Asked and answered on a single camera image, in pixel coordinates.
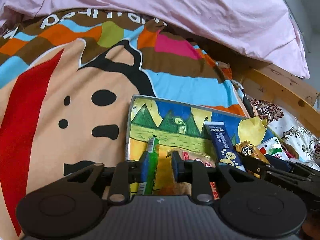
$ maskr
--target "pink fabric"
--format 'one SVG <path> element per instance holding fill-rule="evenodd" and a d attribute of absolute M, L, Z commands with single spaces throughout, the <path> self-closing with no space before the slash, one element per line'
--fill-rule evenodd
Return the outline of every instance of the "pink fabric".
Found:
<path fill-rule="evenodd" d="M 156 52 L 173 53 L 179 56 L 190 57 L 192 59 L 201 59 L 199 53 L 187 41 L 177 41 L 159 34 L 155 44 Z"/>
<path fill-rule="evenodd" d="M 1 0 L 0 26 L 10 16 L 49 15 L 68 8 L 139 12 L 222 43 L 243 55 L 272 62 L 309 78 L 300 38 L 283 0 Z"/>

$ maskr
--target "black dot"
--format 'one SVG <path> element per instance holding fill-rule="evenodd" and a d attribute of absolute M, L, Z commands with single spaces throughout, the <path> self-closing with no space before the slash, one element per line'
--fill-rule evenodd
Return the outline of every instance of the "black dot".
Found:
<path fill-rule="evenodd" d="M 91 101 L 96 106 L 108 106 L 116 101 L 117 96 L 109 90 L 101 89 L 93 93 Z"/>
<path fill-rule="evenodd" d="M 68 121 L 67 121 L 66 119 L 61 119 L 61 120 L 59 121 L 59 127 L 60 127 L 61 129 L 67 128 L 67 127 L 68 127 Z"/>
<path fill-rule="evenodd" d="M 70 96 L 66 96 L 65 99 L 63 100 L 63 104 L 65 106 L 68 106 L 70 104 Z"/>

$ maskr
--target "toothpaste tube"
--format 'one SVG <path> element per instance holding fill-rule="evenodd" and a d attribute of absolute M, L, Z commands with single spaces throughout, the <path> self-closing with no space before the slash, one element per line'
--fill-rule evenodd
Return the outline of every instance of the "toothpaste tube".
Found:
<path fill-rule="evenodd" d="M 137 195 L 151 195 L 153 192 L 154 180 L 156 178 L 156 170 L 158 166 L 159 147 L 160 147 L 159 140 L 154 135 L 149 139 L 148 146 L 147 146 L 147 152 L 148 152 L 147 180 L 144 183 L 139 184 Z"/>
<path fill-rule="evenodd" d="M 212 144 L 216 150 L 219 163 L 226 163 L 245 171 L 241 159 L 233 148 L 233 144 L 224 126 L 224 122 L 204 122 L 204 126 L 211 135 Z"/>

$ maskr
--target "torn yellow paper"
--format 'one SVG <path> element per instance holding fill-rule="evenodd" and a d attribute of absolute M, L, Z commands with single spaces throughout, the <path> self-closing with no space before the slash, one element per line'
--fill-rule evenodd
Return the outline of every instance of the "torn yellow paper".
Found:
<path fill-rule="evenodd" d="M 259 117 L 242 120 L 238 126 L 240 142 L 250 141 L 257 146 L 263 140 L 266 130 Z"/>

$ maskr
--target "gold wrapper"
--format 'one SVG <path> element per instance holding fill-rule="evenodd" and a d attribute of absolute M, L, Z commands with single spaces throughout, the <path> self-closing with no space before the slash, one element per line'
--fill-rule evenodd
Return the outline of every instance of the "gold wrapper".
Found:
<path fill-rule="evenodd" d="M 242 143 L 238 143 L 235 145 L 236 151 L 241 153 L 242 155 L 249 155 L 256 159 L 259 159 L 265 163 L 268 163 L 267 158 L 260 152 L 260 150 L 255 147 L 253 144 L 250 144 L 249 141 L 244 141 Z"/>

